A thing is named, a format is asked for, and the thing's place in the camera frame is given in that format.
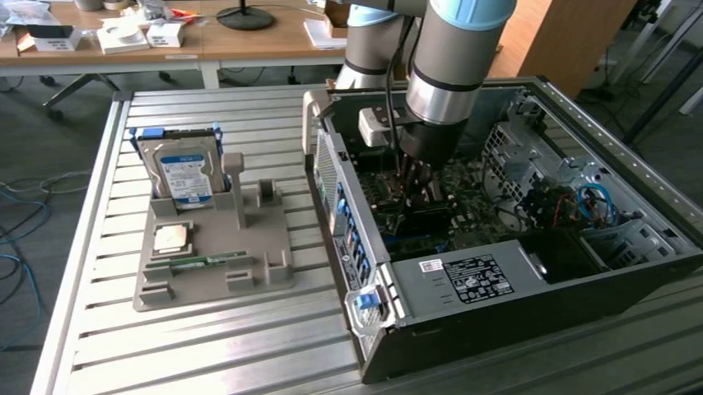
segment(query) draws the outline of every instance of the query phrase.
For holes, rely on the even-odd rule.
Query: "white box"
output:
[[[74,28],[68,37],[32,37],[32,40],[35,41],[35,47],[38,51],[63,52],[75,51],[78,49],[82,37],[80,30]]]
[[[144,33],[136,26],[111,26],[98,29],[103,53],[120,53],[150,49]]]
[[[184,42],[184,24],[164,23],[152,25],[147,32],[147,41],[152,47],[180,47]]]

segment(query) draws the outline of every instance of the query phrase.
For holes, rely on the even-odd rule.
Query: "lamp base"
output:
[[[230,7],[218,12],[218,21],[230,29],[262,30],[274,25],[276,18],[264,10],[248,7],[246,15],[240,7]]]

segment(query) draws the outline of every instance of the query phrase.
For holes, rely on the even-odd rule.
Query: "blue network cable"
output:
[[[0,258],[10,259],[11,261],[15,261],[20,263],[22,268],[24,269],[24,272],[27,273],[28,279],[30,279],[30,285],[32,286],[32,290],[35,291],[35,298],[36,298],[36,320],[35,323],[30,326],[30,328],[23,332],[19,333],[16,336],[14,336],[12,340],[10,340],[7,343],[4,343],[0,346],[0,352],[6,351],[11,346],[14,346],[24,337],[28,336],[30,333],[40,326],[42,322],[42,303],[40,303],[40,292],[36,287],[36,280],[35,280],[35,274],[32,273],[32,268],[27,263],[19,259],[15,255],[8,255],[7,253],[0,253]]]
[[[10,243],[12,241],[18,241],[23,237],[28,236],[32,232],[35,232],[40,228],[40,226],[43,226],[47,223],[47,220],[48,220],[48,217],[50,217],[50,214],[51,214],[51,209],[48,208],[48,205],[44,204],[43,202],[39,202],[39,201],[35,201],[35,200],[18,199],[12,195],[7,194],[2,189],[0,189],[0,197],[6,197],[11,202],[15,202],[15,203],[35,204],[35,205],[40,206],[43,208],[43,210],[44,210],[44,216],[42,216],[40,221],[36,223],[36,225],[32,228],[30,228],[19,236],[15,236],[12,238],[8,236],[8,238],[6,240],[0,241],[0,244],[7,244],[7,243]]]
[[[603,185],[601,184],[585,184],[575,191],[575,200],[579,204],[579,210],[582,211],[583,216],[587,218],[591,217],[589,213],[589,209],[586,207],[586,202],[583,201],[583,196],[582,196],[582,191],[589,188],[595,189],[603,195],[603,199],[606,200],[606,205],[607,205],[607,211],[611,214],[611,225],[618,225],[617,212],[615,212],[615,206],[613,205],[611,194],[607,192],[606,187],[603,187]]]

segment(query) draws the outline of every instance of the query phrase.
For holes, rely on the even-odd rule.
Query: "hard drive label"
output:
[[[192,204],[212,198],[208,176],[203,173],[203,155],[180,155],[162,158],[166,182],[176,202]]]
[[[514,293],[492,255],[444,263],[444,272],[466,304]]]

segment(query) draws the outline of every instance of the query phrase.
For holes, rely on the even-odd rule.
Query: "aluminum table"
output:
[[[303,171],[302,96],[323,87],[118,92],[32,394],[646,394],[683,393],[703,383],[701,272],[618,317],[388,382],[360,383]],[[214,121],[226,151],[246,154],[243,184],[267,177],[283,189],[298,283],[138,313],[151,184],[127,128]]]

